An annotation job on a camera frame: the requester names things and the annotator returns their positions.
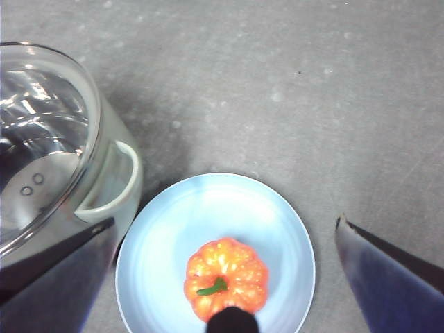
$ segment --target gray surface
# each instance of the gray surface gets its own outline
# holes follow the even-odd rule
[[[210,171],[280,192],[317,258],[302,332],[367,332],[336,254],[338,213],[444,266],[443,9],[5,0],[1,37],[48,44],[91,71],[142,147],[145,202]],[[85,332],[125,332],[112,278]]]

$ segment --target green stem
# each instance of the green stem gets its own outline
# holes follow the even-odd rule
[[[222,277],[216,277],[214,284],[212,287],[199,289],[197,290],[197,294],[199,296],[208,296],[212,295],[213,293],[218,293],[222,290],[228,290],[227,282]]]

